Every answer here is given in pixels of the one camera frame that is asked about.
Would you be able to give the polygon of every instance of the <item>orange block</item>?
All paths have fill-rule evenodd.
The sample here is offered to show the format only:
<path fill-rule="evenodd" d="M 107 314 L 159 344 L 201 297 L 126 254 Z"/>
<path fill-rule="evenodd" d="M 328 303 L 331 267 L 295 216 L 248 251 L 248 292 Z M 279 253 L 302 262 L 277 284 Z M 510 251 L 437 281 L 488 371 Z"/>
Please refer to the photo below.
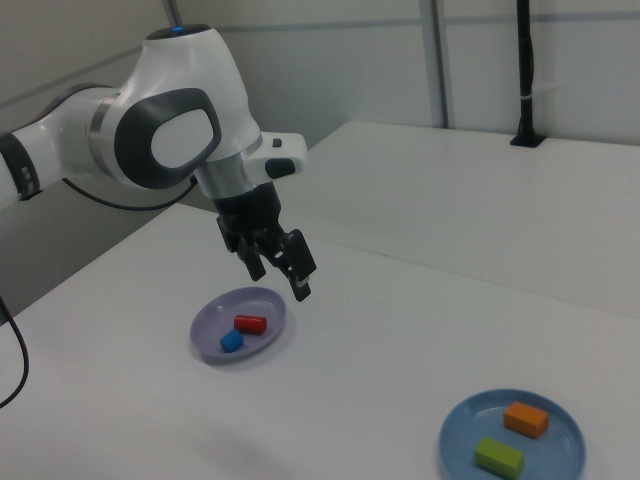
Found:
<path fill-rule="evenodd" d="M 549 428 L 549 414 L 521 402 L 504 412 L 504 426 L 531 438 L 539 438 Z"/>

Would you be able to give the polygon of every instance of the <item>black stand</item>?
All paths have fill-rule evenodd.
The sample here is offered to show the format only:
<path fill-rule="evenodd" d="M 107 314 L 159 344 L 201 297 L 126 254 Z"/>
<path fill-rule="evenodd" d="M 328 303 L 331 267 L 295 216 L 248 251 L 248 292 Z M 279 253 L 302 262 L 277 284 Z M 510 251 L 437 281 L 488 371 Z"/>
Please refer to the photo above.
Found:
<path fill-rule="evenodd" d="M 529 0 L 518 0 L 518 53 L 520 56 L 520 124 L 511 145 L 536 148 L 546 138 L 533 129 L 533 44 Z"/>

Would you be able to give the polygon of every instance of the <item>purple plate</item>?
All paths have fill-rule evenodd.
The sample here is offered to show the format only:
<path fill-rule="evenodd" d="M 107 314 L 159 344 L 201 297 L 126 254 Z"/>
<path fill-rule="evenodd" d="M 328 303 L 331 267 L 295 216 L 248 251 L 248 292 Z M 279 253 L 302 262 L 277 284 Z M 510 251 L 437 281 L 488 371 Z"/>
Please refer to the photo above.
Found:
<path fill-rule="evenodd" d="M 226 353 L 220 339 L 233 328 L 236 315 L 266 317 L 267 330 L 262 335 L 243 335 L 244 345 Z M 260 287 L 232 290 L 208 303 L 191 324 L 191 342 L 203 357 L 212 360 L 244 358 L 269 345 L 282 331 L 286 305 L 273 290 Z"/>

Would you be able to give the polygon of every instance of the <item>green block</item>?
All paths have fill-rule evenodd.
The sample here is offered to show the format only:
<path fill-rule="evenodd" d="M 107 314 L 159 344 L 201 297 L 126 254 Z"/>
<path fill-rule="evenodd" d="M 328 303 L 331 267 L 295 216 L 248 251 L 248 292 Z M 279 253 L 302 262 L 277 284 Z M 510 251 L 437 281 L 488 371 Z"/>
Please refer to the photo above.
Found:
<path fill-rule="evenodd" d="M 517 480 L 524 469 L 524 453 L 504 443 L 482 437 L 476 447 L 476 463 L 491 473 Z"/>

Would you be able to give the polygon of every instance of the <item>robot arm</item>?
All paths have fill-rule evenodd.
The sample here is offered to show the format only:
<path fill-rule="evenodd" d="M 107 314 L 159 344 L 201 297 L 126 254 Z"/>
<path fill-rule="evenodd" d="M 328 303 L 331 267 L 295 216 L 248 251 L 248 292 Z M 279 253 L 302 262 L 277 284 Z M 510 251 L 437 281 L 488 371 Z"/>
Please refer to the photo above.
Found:
<path fill-rule="evenodd" d="M 160 189 L 195 172 L 228 250 L 251 278 L 266 273 L 262 255 L 289 279 L 296 299 L 309 295 L 316 266 L 302 233 L 279 225 L 272 183 L 302 170 L 304 138 L 260 132 L 215 30 L 158 30 L 122 88 L 91 86 L 57 103 L 31 125 L 0 134 L 0 206 L 77 173 Z"/>

